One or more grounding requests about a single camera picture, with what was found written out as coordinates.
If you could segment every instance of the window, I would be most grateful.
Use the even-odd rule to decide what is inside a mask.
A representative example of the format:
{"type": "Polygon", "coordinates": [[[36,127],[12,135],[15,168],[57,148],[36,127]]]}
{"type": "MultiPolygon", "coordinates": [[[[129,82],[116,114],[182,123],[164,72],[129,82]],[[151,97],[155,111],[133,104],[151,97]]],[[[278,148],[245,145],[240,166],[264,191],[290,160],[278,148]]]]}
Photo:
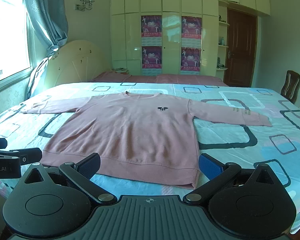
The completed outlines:
{"type": "Polygon", "coordinates": [[[23,0],[0,0],[0,81],[31,71],[23,0]]]}

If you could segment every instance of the chair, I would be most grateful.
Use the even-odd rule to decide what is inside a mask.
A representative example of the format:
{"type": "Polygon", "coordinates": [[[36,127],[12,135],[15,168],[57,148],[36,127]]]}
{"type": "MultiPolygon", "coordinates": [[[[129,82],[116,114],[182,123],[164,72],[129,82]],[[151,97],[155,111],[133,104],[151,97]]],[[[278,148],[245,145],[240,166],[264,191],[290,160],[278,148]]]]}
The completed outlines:
{"type": "Polygon", "coordinates": [[[294,104],[297,99],[299,87],[300,75],[297,72],[294,72],[293,70],[288,70],[286,81],[281,90],[281,95],[294,104]]]}

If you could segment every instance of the sweatshirt cuff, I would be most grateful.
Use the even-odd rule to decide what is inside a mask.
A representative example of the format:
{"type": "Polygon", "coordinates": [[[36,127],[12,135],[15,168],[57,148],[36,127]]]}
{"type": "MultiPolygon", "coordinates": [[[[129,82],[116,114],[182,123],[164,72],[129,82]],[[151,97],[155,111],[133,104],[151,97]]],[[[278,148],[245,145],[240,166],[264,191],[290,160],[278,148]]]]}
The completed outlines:
{"type": "Polygon", "coordinates": [[[33,103],[30,106],[26,105],[20,112],[22,114],[41,114],[41,110],[44,109],[48,101],[33,103]]]}
{"type": "Polygon", "coordinates": [[[259,114],[261,125],[272,127],[269,118],[263,114],[259,114]]]}

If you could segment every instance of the wooden door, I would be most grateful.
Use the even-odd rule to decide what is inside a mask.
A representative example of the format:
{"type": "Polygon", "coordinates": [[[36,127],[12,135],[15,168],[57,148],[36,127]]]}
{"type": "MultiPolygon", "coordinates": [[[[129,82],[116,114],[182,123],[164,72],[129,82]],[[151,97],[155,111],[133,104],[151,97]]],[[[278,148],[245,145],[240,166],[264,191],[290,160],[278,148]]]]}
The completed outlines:
{"type": "Polygon", "coordinates": [[[257,17],[228,9],[228,52],[225,83],[250,87],[256,52],[257,17]]]}

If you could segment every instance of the door handle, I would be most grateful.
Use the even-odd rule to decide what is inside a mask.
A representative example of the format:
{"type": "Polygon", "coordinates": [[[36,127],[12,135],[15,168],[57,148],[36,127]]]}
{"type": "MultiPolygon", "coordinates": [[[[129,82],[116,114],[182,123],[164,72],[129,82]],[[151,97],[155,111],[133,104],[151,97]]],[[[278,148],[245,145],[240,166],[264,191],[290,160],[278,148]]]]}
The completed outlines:
{"type": "Polygon", "coordinates": [[[231,53],[231,51],[228,50],[228,58],[231,57],[231,55],[234,55],[233,53],[231,53]]]}

